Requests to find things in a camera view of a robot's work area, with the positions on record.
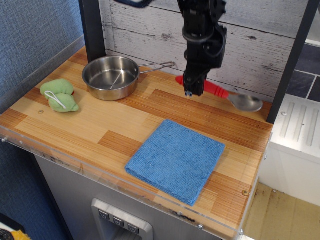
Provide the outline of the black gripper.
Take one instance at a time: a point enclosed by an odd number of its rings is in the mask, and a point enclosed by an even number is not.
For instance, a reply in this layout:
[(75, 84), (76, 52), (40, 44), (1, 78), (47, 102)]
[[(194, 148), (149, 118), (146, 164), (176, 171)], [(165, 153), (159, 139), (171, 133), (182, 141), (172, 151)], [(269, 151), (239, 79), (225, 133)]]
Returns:
[(186, 97), (203, 95), (208, 73), (222, 66), (227, 32), (226, 27), (216, 24), (213, 31), (202, 39), (187, 38), (187, 50), (184, 53), (187, 66), (183, 76)]

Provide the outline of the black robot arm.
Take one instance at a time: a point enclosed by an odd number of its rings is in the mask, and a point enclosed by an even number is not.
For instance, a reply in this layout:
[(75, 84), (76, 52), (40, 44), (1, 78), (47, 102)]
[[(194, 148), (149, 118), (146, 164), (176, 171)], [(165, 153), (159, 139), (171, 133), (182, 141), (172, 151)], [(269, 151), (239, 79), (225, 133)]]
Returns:
[(225, 0), (178, 1), (184, 20), (182, 36), (187, 42), (182, 84), (188, 97), (201, 96), (208, 73), (222, 66), (227, 28), (219, 20), (226, 13), (226, 4)]

